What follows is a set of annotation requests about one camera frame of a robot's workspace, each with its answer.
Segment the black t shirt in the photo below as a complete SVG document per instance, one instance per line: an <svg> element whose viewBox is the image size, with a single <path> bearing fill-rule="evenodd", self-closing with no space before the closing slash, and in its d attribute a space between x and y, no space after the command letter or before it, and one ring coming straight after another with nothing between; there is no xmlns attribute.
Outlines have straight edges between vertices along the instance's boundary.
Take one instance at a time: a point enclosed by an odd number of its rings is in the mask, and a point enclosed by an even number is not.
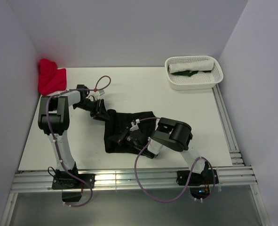
<svg viewBox="0 0 278 226"><path fill-rule="evenodd" d="M116 110L107 110L108 119L96 119L105 122L104 146L107 153L123 153L119 150L118 134L125 127L131 127L131 122L139 119L139 129L147 136L151 137L156 128L157 117L152 111L139 113L119 113Z"/></svg>

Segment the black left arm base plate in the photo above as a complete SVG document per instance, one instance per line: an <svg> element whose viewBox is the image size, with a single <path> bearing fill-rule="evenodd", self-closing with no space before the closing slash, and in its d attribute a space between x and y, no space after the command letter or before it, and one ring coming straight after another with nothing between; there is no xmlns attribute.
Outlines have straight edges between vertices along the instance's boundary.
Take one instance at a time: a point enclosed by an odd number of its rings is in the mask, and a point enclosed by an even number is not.
<svg viewBox="0 0 278 226"><path fill-rule="evenodd" d="M70 171L70 173L75 173L75 176L81 179L75 179L68 175L65 171L55 170L52 182L53 190L64 190L64 189L89 189L94 188L95 184L95 174L84 173L79 174L77 170Z"/></svg>

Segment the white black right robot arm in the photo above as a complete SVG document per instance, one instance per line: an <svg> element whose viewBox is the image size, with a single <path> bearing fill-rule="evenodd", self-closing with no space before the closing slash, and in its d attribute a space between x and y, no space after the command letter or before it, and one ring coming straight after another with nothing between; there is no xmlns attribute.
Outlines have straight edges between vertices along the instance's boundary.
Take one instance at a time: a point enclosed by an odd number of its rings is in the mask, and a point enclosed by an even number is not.
<svg viewBox="0 0 278 226"><path fill-rule="evenodd" d="M156 158L163 149L179 152L194 182L201 184L208 178L209 164L201 159L193 143L191 127L185 122L158 117L135 119L119 132L116 143L138 150L150 159Z"/></svg>

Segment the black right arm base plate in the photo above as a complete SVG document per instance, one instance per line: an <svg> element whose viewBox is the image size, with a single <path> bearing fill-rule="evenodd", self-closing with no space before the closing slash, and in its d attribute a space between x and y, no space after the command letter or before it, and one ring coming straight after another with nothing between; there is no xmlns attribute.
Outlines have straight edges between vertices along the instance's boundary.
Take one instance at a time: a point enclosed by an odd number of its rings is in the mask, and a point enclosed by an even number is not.
<svg viewBox="0 0 278 226"><path fill-rule="evenodd" d="M179 186L184 186L186 184L189 173L190 173L189 170L177 171L176 182ZM219 183L219 178L218 178L217 171L214 170L214 174L213 174L211 169L207 169L201 174L192 173L188 186L201 186L205 184L213 185L218 183Z"/></svg>

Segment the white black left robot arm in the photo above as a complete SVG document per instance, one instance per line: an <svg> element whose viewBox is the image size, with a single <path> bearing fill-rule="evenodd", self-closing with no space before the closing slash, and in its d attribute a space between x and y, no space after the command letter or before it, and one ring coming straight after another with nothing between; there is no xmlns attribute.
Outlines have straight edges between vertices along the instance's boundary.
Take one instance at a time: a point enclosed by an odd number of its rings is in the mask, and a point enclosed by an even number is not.
<svg viewBox="0 0 278 226"><path fill-rule="evenodd" d="M70 106L90 112L94 120L110 119L104 100L96 98L90 100L89 93L88 87L78 85L75 89L40 99L38 127L49 138L55 153L56 169L53 170L52 176L56 186L75 188L83 182L78 174L68 141Z"/></svg>

